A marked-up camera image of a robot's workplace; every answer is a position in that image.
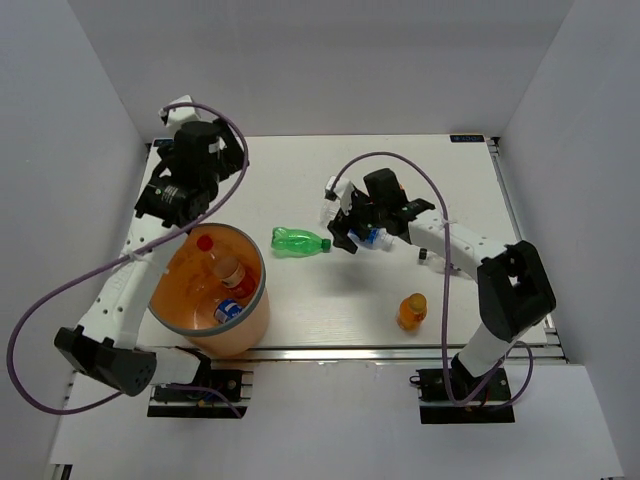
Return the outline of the clear bottle blue label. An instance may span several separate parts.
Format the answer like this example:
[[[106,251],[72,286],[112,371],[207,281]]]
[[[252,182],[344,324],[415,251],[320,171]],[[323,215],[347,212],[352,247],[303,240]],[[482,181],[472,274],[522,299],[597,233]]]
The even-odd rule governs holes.
[[[325,200],[320,210],[319,223],[322,227],[327,229],[330,220],[333,220],[339,210],[339,203],[337,201]],[[373,228],[370,230],[368,236],[361,240],[356,232],[351,229],[349,231],[349,237],[358,245],[364,246],[371,250],[384,250],[390,251],[393,247],[394,237],[389,235],[384,229]]]

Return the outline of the green plastic bottle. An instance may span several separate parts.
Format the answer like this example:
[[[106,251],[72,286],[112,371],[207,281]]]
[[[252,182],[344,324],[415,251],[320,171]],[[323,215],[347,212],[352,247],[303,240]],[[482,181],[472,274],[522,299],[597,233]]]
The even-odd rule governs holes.
[[[321,253],[329,253],[332,242],[313,232],[302,229],[274,227],[271,249],[277,257],[306,258]]]

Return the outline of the clear bottle red cap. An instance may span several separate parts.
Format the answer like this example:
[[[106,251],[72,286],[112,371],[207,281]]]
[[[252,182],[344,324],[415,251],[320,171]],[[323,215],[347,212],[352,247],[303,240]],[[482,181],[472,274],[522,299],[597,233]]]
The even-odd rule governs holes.
[[[246,299],[254,293],[255,280],[226,244],[209,235],[201,235],[196,240],[196,246],[209,255],[214,276],[234,298]]]

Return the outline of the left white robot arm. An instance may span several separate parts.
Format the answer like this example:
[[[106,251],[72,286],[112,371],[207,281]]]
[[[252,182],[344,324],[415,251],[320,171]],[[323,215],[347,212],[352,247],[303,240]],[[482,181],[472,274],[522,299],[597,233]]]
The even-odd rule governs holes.
[[[244,152],[221,119],[188,121],[156,146],[143,176],[124,262],[114,267],[95,303],[74,328],[61,328],[54,345],[75,370],[122,394],[176,383],[188,398],[211,387],[203,357],[178,347],[138,343],[143,316],[179,247],[178,239],[209,210],[219,185],[244,164]]]

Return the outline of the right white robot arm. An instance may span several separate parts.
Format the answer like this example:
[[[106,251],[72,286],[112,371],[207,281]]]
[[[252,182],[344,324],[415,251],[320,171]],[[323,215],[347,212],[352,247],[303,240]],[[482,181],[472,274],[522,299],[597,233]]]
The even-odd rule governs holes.
[[[411,200],[395,173],[380,169],[357,189],[331,177],[325,197],[339,209],[328,223],[335,247],[355,253],[357,239],[383,229],[406,243],[444,259],[475,281],[481,325],[451,362],[453,390],[472,399],[488,385],[487,372],[522,335],[556,307],[556,297],[535,246],[491,240],[445,220],[435,205]]]

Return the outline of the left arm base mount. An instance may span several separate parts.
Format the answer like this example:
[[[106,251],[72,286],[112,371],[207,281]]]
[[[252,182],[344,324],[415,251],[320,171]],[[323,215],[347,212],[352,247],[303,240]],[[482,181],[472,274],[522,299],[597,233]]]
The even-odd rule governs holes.
[[[239,420],[248,410],[253,372],[214,369],[198,388],[156,386],[147,407],[149,418]]]

